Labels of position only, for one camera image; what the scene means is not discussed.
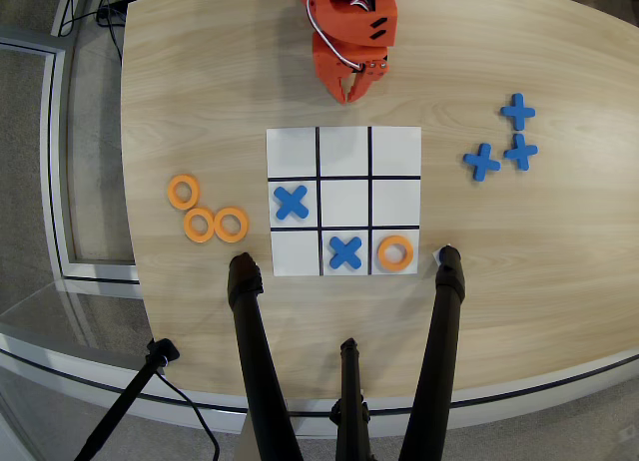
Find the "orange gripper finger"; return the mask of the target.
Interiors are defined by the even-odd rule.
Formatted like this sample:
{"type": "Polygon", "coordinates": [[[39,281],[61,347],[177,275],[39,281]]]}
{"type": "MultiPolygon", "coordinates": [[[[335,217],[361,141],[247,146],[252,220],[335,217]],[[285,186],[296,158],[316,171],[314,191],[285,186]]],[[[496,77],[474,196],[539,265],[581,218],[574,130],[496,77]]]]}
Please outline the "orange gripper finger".
{"type": "Polygon", "coordinates": [[[340,104],[345,105],[347,103],[347,96],[344,92],[342,82],[344,79],[348,79],[350,71],[346,72],[321,72],[319,73],[319,79],[326,87],[331,96],[340,104]]]}
{"type": "Polygon", "coordinates": [[[389,64],[385,59],[365,62],[363,68],[355,75],[346,100],[353,103],[362,98],[374,82],[384,77],[388,69],[389,64]]]}

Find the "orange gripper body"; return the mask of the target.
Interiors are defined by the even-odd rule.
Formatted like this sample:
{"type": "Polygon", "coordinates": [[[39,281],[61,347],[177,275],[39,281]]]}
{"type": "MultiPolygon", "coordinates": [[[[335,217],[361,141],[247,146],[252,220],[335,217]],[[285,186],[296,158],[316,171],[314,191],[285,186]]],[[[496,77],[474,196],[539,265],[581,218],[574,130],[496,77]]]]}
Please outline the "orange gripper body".
{"type": "Polygon", "coordinates": [[[314,33],[313,57],[317,75],[321,72],[350,71],[349,78],[344,81],[353,82],[365,62],[377,59],[385,59],[388,62],[388,50],[386,47],[356,45],[314,33]]]}

